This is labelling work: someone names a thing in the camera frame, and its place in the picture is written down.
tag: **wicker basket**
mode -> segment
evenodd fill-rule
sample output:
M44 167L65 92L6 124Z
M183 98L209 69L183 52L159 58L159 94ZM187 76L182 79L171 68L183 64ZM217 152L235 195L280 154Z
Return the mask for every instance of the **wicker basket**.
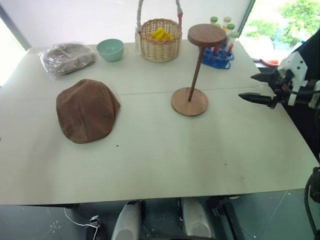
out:
M141 26L140 19L143 0L139 1L136 41L140 41L142 56L151 62L167 62L175 59L179 54L182 38L181 24L183 13L182 9L180 8L179 0L176 0L175 2L177 5L179 24L172 20L160 18L149 20ZM163 27L164 31L173 35L174 38L161 41L147 37L150 33L153 33L160 27Z

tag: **green foliage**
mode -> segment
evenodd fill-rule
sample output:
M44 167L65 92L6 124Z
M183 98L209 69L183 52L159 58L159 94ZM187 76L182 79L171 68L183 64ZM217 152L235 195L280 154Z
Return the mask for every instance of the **green foliage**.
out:
M246 34L248 37L268 36L271 40L274 39L275 33L278 28L277 22L264 22L264 20L253 20L249 26L256 27L256 31L251 31Z
M284 30L278 29L283 22L265 21L264 19L252 20L249 23L254 30L245 33L247 37L267 36L272 41L281 39L283 43L293 47L299 42L299 33L313 35L320 26L320 1L318 0L290 0L280 9L287 25Z
M281 40L284 43L293 44L298 32L305 31L313 35L319 28L320 3L314 0L294 0L288 2L280 11L288 20Z

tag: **basket handle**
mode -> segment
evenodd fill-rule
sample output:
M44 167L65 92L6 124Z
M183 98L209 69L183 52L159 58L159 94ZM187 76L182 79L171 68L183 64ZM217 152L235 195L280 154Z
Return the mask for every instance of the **basket handle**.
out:
M138 12L137 12L137 16L136 16L136 27L137 27L138 32L141 31L141 8L142 8L143 2L144 2L144 0L139 0ZM183 12L180 7L179 0L175 0L175 3L176 3L177 15L178 15L178 19L179 19L179 26L181 27Z

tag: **test tube rack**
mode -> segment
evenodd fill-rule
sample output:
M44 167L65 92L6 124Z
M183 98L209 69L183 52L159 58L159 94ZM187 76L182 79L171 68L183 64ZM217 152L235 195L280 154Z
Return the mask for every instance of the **test tube rack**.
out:
M230 61L234 60L234 54L226 51L226 45L222 44L216 52L212 47L206 47L202 58L204 65L216 68L216 69L229 69L231 67Z

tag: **wooden pole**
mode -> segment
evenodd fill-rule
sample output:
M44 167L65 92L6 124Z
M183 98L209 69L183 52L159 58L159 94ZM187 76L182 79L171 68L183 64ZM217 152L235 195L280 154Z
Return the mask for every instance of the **wooden pole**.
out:
M202 61L202 58L204 57L204 54L205 54L205 48L201 47L200 52L199 52L198 61L196 62L196 66L195 66L195 71L194 71L194 75L193 75L193 81L192 81L192 85L191 85L191 89L190 89L190 93L189 93L188 102L191 102L192 94L194 93L194 90L195 90L196 81L197 81L199 69L201 66L201 61Z

